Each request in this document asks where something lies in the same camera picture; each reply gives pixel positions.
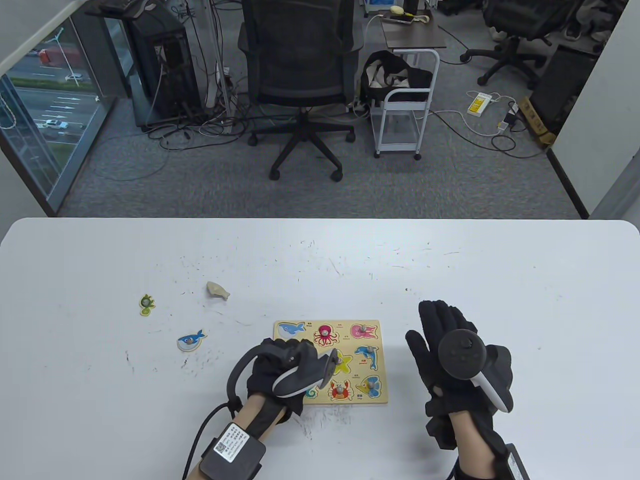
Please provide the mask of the person's left hand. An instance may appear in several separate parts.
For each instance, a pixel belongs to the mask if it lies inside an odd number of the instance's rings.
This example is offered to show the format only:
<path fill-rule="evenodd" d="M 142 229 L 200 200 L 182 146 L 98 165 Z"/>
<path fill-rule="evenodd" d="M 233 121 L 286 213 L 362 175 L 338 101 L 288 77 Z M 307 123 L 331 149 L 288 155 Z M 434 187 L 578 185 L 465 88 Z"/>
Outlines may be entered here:
<path fill-rule="evenodd" d="M 301 372 L 306 370 L 315 370 L 315 364 L 318 363 L 318 351 L 310 341 L 306 339 L 271 339 L 266 338 L 262 341 L 263 345 L 272 346 L 284 351 L 287 358 L 294 357 L 293 361 L 281 361 L 272 355 L 258 355 L 253 362 L 251 374 L 246 382 L 247 396 L 256 395 L 265 397 L 273 405 L 276 405 L 284 411 L 284 414 L 278 423 L 283 424 L 290 420 L 292 414 L 297 416 L 302 414 L 303 401 L 306 392 L 317 384 L 319 375 L 311 377 L 309 374 Z M 297 371 L 286 376 L 284 380 L 279 382 L 278 389 L 282 385 L 286 387 L 287 393 L 294 393 L 289 397 L 279 397 L 274 394 L 274 384 L 282 375 L 297 367 Z"/>

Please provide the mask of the person's right hand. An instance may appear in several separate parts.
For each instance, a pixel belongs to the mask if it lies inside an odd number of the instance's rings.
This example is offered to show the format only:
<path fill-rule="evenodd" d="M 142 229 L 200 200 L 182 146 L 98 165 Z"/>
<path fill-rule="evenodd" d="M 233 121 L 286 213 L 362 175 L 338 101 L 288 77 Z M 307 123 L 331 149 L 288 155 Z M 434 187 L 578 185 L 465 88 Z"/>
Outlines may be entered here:
<path fill-rule="evenodd" d="M 501 437 L 494 432 L 495 409 L 482 389 L 471 381 L 459 380 L 448 374 L 439 360 L 438 349 L 447 333 L 454 330 L 470 330 L 477 333 L 473 323 L 462 312 L 445 301 L 421 301 L 418 313 L 423 334 L 409 330 L 406 342 L 416 362 L 420 378 L 430 394 L 425 413 L 430 418 L 426 430 L 442 450 L 455 450 L 458 441 L 450 414 L 467 411 L 471 425 L 475 426 L 483 440 L 494 451 L 499 450 Z"/>

